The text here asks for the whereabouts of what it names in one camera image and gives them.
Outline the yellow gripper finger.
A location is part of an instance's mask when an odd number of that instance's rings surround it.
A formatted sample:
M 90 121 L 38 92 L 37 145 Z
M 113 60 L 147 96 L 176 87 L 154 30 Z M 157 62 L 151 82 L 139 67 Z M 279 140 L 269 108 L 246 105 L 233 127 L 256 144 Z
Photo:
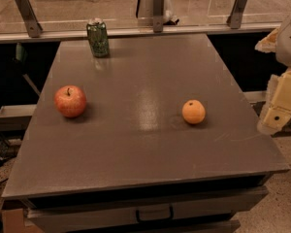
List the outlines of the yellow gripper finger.
M 266 91 L 266 103 L 262 107 L 257 129 L 273 135 L 291 119 L 291 68 L 280 76 L 271 75 Z
M 255 49 L 264 53 L 275 52 L 278 31 L 278 28 L 274 29 L 256 44 Z

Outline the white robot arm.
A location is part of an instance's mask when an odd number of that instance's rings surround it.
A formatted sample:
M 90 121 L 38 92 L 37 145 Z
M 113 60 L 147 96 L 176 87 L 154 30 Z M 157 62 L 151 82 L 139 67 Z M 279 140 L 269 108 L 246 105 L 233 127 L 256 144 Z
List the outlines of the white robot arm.
M 262 107 L 257 129 L 273 135 L 291 119 L 291 14 L 269 35 L 259 41 L 255 49 L 264 53 L 275 53 L 277 62 L 287 67 L 278 75 L 271 75 L 266 91 L 266 102 Z

